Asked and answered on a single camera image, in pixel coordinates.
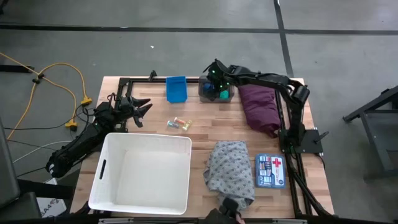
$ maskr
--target red cross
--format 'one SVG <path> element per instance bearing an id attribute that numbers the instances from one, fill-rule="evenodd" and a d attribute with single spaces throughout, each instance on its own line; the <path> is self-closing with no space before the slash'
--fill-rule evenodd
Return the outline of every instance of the red cross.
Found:
<path id="1" fill-rule="evenodd" d="M 273 164 L 275 164 L 275 167 L 276 168 L 278 168 L 279 167 L 279 165 L 281 165 L 282 163 L 281 162 L 279 162 L 279 160 L 278 159 L 275 159 L 273 162 L 272 162 Z"/>

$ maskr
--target purple cloth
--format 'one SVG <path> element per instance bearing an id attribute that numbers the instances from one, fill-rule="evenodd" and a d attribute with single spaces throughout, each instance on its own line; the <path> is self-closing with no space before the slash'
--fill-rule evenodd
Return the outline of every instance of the purple cloth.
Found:
<path id="1" fill-rule="evenodd" d="M 275 90 L 251 84 L 239 86 L 238 89 L 248 125 L 276 138 L 275 131 L 280 129 L 280 120 L 274 101 Z"/>

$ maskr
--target yellow plug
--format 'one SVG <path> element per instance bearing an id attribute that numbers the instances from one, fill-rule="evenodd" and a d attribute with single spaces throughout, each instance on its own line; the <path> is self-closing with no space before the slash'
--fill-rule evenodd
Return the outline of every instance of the yellow plug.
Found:
<path id="1" fill-rule="evenodd" d="M 80 104 L 83 105 L 83 106 L 87 106 L 87 105 L 89 105 L 91 102 L 93 102 L 93 100 L 92 100 L 90 97 L 85 96 L 85 97 L 83 98 L 83 100 L 80 101 Z"/>
<path id="2" fill-rule="evenodd" d="M 71 131 L 77 131 L 77 123 L 73 119 L 66 123 L 65 127 L 70 128 Z"/>

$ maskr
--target green ball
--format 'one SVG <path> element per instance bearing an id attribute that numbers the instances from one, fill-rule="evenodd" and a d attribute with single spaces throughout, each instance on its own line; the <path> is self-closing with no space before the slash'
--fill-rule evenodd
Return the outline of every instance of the green ball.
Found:
<path id="1" fill-rule="evenodd" d="M 220 99 L 221 99 L 221 100 L 228 99 L 228 97 L 229 97 L 228 90 L 224 90 L 224 91 L 222 91 L 222 92 L 220 93 Z"/>

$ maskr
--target wood surface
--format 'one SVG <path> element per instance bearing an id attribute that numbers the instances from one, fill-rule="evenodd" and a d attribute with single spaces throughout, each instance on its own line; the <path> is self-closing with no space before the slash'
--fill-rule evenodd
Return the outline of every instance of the wood surface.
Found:
<path id="1" fill-rule="evenodd" d="M 106 97 L 117 92 L 120 77 L 104 77 L 98 104 L 107 101 Z M 254 158 L 260 153 L 281 154 L 278 138 L 271 139 L 264 133 L 253 131 L 246 124 L 240 97 L 237 88 L 231 103 L 201 103 L 198 96 L 198 85 L 188 84 L 188 100 L 186 103 L 170 104 L 165 98 L 164 83 L 135 83 L 132 95 L 135 98 L 150 98 L 153 107 L 142 120 L 144 127 L 137 128 L 130 119 L 127 127 L 131 133 L 156 133 L 176 136 L 186 136 L 192 140 L 192 156 L 187 211 L 178 217 L 206 217 L 210 210 L 218 208 L 217 192 L 207 189 L 203 180 L 203 170 L 217 141 L 240 140 L 246 141 L 252 173 L 254 173 Z M 179 117 L 182 120 L 192 120 L 193 124 L 188 131 L 168 128 L 168 120 Z M 303 123 L 307 129 L 313 128 L 313 120 L 309 102 L 305 105 Z M 93 183 L 95 170 L 100 154 L 97 152 L 83 161 L 80 176 L 72 202 L 71 212 L 80 209 L 88 201 Z M 320 159 L 312 154 L 302 155 L 307 178 L 307 185 L 318 201 L 333 213 L 325 171 Z M 305 212 L 303 197 L 296 184 L 300 208 Z M 263 189 L 255 188 L 256 198 L 248 209 L 242 212 L 244 218 L 292 218 L 294 217 L 292 199 L 290 196 L 289 180 L 286 188 Z M 165 215 L 145 215 L 136 213 L 113 213 L 114 216 L 130 217 L 167 217 Z"/>

